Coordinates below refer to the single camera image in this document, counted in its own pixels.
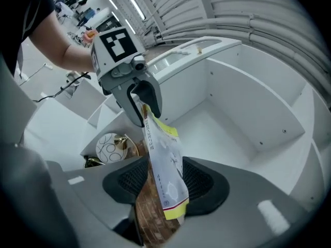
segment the ceiling light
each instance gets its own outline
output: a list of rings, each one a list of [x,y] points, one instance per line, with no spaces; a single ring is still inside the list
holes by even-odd
[[[116,18],[117,21],[119,21],[118,17],[114,14],[114,12],[112,11],[113,16]]]
[[[133,30],[132,26],[130,25],[129,21],[125,20],[125,22],[129,25],[129,27],[132,30],[133,34],[136,34],[136,32]]]
[[[135,7],[136,10],[138,11],[138,14],[139,14],[140,17],[142,18],[142,20],[144,20],[146,17],[145,17],[145,15],[143,14],[143,12],[141,11],[140,7],[138,6],[136,0],[130,0],[130,1],[133,3],[134,7]]]
[[[115,7],[115,9],[117,10],[117,6],[115,6],[114,2],[112,0],[109,0],[110,3],[112,3],[112,5]]]

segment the yellow label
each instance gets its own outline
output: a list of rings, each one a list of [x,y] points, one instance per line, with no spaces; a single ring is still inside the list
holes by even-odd
[[[177,207],[169,210],[163,210],[165,219],[166,220],[173,220],[179,218],[183,214],[186,213],[186,205],[188,204],[189,200],[185,200],[183,203],[178,205]]]
[[[148,110],[153,115],[153,118],[154,118],[156,124],[159,125],[161,129],[163,129],[166,133],[168,133],[172,136],[178,137],[178,132],[177,132],[176,128],[169,127],[166,124],[164,124],[162,121],[160,121],[158,118],[156,118],[154,116],[153,112],[151,111],[151,108],[148,105],[144,104],[144,109]]]

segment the black mesh grill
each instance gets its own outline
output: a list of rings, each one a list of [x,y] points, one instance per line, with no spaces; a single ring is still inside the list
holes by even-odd
[[[118,184],[126,191],[139,195],[148,174],[148,161],[144,161],[118,177]]]
[[[213,187],[212,177],[183,160],[183,180],[187,186],[190,201],[205,194]]]

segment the black cable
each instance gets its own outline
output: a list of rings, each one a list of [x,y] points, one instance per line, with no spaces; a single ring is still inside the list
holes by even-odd
[[[30,77],[28,77],[21,85],[25,84],[32,76],[34,76],[35,74],[37,74],[42,68],[45,67],[46,64],[43,64],[43,66],[41,66],[33,75],[31,75]]]
[[[55,97],[57,97],[59,94],[61,94],[64,90],[66,90],[70,85],[72,85],[74,82],[76,82],[78,79],[80,79],[80,78],[82,78],[82,77],[84,77],[85,75],[87,75],[88,74],[88,72],[86,72],[86,73],[83,73],[80,77],[77,77],[75,80],[73,80],[70,84],[68,84],[65,88],[63,88],[63,89],[61,89],[59,92],[57,92],[55,95],[53,95],[53,96],[47,96],[47,97],[43,97],[43,98],[41,98],[41,99],[39,99],[39,100],[32,100],[33,102],[36,102],[36,103],[39,103],[41,100],[44,100],[44,99],[46,99],[46,98],[55,98]]]

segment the robotic arm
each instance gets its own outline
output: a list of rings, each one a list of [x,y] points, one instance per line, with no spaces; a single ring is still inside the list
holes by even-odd
[[[147,70],[142,56],[145,49],[128,27],[114,28],[95,37],[92,60],[100,86],[105,95],[113,94],[130,120],[144,127],[143,118],[131,93],[151,107],[159,118],[162,112],[160,86]]]

